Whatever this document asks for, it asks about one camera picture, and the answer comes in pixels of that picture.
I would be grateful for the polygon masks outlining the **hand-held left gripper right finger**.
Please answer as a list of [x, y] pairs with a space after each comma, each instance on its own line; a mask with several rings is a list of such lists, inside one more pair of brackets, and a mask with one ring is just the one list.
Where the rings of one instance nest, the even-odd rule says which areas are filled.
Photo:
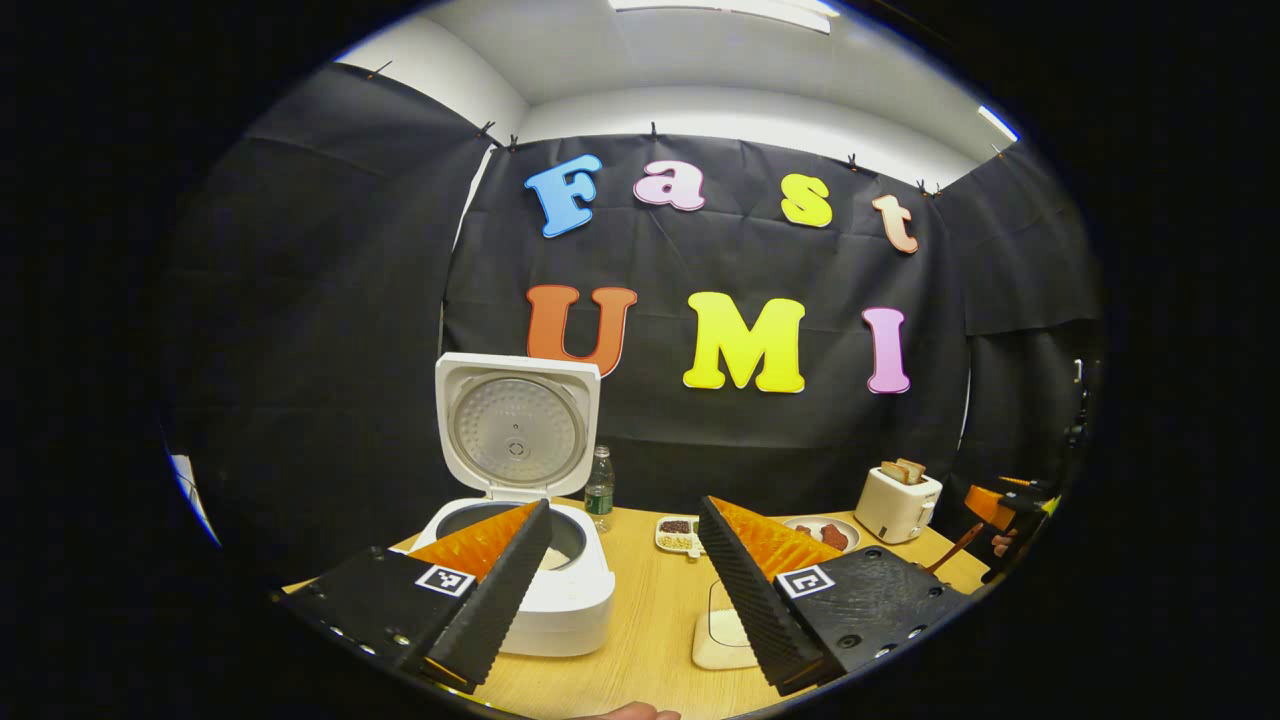
[[782, 696], [865, 675], [972, 602], [884, 547], [837, 553], [712, 496], [701, 498], [698, 536]]

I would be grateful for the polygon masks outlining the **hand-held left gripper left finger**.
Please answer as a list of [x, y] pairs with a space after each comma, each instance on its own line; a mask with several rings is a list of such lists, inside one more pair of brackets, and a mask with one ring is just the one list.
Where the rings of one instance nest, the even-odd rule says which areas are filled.
[[371, 547], [279, 603], [388, 673], [463, 693], [486, 680], [552, 537], [547, 500], [425, 547]]

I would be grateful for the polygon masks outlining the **brown wooden spoon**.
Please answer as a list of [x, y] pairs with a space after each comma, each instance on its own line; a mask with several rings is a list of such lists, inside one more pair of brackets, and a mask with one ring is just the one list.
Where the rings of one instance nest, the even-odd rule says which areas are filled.
[[975, 523], [954, 546], [947, 550], [937, 561], [925, 568], [925, 571], [934, 575], [955, 555], [965, 550], [986, 528], [984, 521]]

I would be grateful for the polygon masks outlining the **white rice cooker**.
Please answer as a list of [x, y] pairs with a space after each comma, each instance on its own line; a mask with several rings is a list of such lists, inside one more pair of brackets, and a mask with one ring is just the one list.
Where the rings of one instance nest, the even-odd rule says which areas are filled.
[[552, 503], [550, 543], [502, 646], [506, 653], [572, 657], [607, 639], [614, 573], [593, 519], [561, 498], [582, 489], [596, 460], [600, 374], [590, 363], [443, 354], [436, 419], [451, 477], [477, 491], [440, 507], [413, 542], [532, 501]]

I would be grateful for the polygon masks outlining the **white rice box clear lid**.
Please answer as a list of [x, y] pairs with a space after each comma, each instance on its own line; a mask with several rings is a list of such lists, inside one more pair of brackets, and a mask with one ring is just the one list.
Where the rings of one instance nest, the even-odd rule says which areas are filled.
[[709, 611], [717, 609], [732, 609], [736, 612], [727, 589], [721, 580], [710, 584], [707, 592], [705, 606], [695, 618], [691, 651], [694, 665], [710, 671], [756, 667], [758, 661], [751, 644], [749, 648], [730, 648], [719, 646], [710, 639], [707, 630], [707, 616]]

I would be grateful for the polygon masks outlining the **white toaster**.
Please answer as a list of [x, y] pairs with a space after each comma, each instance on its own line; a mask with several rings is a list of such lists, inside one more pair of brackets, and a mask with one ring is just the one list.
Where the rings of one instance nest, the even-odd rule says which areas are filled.
[[915, 486], [902, 486], [883, 475], [879, 466], [868, 471], [855, 519], [876, 538], [888, 544], [915, 539], [931, 524], [943, 486], [924, 475]]

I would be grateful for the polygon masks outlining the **white divided bean dish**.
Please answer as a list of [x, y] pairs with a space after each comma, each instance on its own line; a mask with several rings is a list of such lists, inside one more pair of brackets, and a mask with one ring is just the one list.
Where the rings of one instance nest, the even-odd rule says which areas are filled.
[[698, 560], [703, 556], [698, 528], [692, 516], [662, 516], [655, 521], [654, 543], [662, 551]]

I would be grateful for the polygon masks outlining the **white round plate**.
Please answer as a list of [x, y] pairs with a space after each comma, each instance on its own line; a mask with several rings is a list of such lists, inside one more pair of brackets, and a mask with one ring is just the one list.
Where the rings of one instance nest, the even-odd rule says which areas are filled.
[[849, 552], [854, 551], [859, 546], [861, 536], [860, 536], [860, 532], [858, 530], [858, 528], [855, 528], [849, 521], [840, 520], [837, 518], [820, 516], [820, 515], [809, 515], [809, 516], [790, 518], [788, 520], [783, 521], [783, 524], [787, 528], [791, 528], [792, 530], [795, 530], [795, 525], [796, 524], [809, 525], [813, 529], [813, 532], [814, 532], [814, 536], [815, 536], [814, 541], [818, 541], [822, 544], [824, 544], [824, 543], [820, 541], [820, 528], [823, 525], [828, 524], [828, 523], [835, 524], [850, 539], [850, 544], [849, 544], [847, 550], [844, 551], [842, 553], [849, 553]]

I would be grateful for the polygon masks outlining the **clear plastic water bottle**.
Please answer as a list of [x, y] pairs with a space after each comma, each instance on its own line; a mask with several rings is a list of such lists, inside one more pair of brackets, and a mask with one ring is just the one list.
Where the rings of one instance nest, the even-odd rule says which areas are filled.
[[584, 510], [591, 518], [598, 533], [604, 534], [611, 530], [613, 507], [614, 468], [611, 450], [598, 445], [593, 454], [590, 477], [584, 487]]

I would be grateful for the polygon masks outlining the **black backdrop cloth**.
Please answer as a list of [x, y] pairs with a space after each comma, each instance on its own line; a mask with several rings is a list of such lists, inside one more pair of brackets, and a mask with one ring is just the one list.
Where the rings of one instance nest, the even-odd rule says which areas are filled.
[[897, 456], [1050, 479], [1101, 318], [1078, 205], [1025, 149], [934, 197], [736, 138], [493, 149], [340, 64], [196, 186], [163, 278], [169, 447], [280, 584], [462, 495], [444, 352], [595, 363], [627, 509], [782, 515], [850, 509]]

